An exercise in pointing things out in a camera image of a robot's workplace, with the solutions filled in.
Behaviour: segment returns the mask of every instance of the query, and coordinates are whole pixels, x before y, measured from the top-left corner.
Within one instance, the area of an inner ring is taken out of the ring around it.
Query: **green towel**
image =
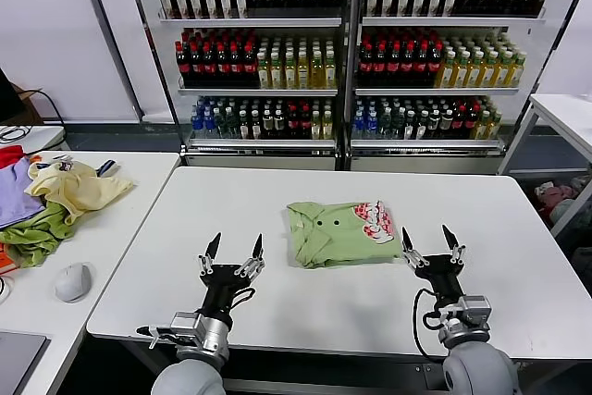
[[[0,242],[6,244],[10,259],[19,267],[42,264],[59,243],[73,235],[64,219],[68,210],[60,204],[47,203],[47,207],[31,219],[0,230]]]
[[[401,257],[392,219],[380,201],[288,205],[296,260],[307,268]]]

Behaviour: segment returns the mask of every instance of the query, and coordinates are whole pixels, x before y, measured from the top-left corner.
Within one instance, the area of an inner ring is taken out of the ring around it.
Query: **cable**
[[[434,297],[437,296],[436,293],[428,289],[420,289],[415,295],[415,300],[413,301],[413,339],[415,340],[415,346],[417,346],[417,350],[422,354],[424,358],[427,359],[427,361],[434,364],[442,364],[444,362],[442,358],[432,358],[426,353],[421,343],[419,342],[419,337],[417,336],[417,304],[419,303],[419,298],[422,296],[422,293],[424,292]]]

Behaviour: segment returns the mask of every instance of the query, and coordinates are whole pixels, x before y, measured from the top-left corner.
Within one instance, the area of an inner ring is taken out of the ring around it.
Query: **pile of clothes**
[[[100,177],[104,171],[97,175],[70,156],[31,162],[20,146],[0,149],[0,273],[42,264],[73,236],[80,216],[132,187],[126,179]]]

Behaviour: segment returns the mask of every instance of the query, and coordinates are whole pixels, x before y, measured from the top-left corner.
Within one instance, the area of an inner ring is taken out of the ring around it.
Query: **folded shirt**
[[[304,267],[401,257],[392,219],[380,201],[288,205],[296,260]]]

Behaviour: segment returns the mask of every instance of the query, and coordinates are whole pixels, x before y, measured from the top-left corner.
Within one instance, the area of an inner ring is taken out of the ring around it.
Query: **table leg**
[[[498,168],[498,175],[506,175],[508,173],[508,165],[510,164],[510,160],[513,156],[518,152],[520,147],[526,142],[526,138],[533,130],[533,127],[537,123],[538,115],[535,113],[535,108],[530,105],[528,111],[524,114],[524,118],[522,119],[522,123],[520,124],[520,128],[514,137],[514,140],[510,144],[510,148],[508,149],[508,153],[504,156],[501,164]]]

